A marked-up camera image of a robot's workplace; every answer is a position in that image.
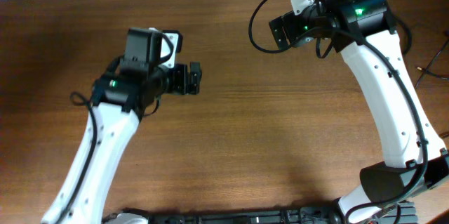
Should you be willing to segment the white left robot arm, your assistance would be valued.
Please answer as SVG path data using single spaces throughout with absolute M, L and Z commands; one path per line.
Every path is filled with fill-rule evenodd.
M 128 143 L 140 122 L 157 110 L 164 94 L 197 95 L 198 62 L 175 61 L 183 36 L 177 30 L 132 27 L 123 55 L 113 59 L 85 98 L 70 95 L 88 110 L 86 129 L 65 181 L 42 223 L 101 223 L 107 195 Z

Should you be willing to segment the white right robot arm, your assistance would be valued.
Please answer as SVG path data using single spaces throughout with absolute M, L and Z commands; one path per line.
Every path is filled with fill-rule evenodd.
M 361 170 L 329 223 L 367 223 L 448 180 L 448 149 L 432 128 L 403 62 L 387 0 L 290 0 L 270 22 L 279 50 L 330 39 L 361 87 L 380 136 L 383 160 Z

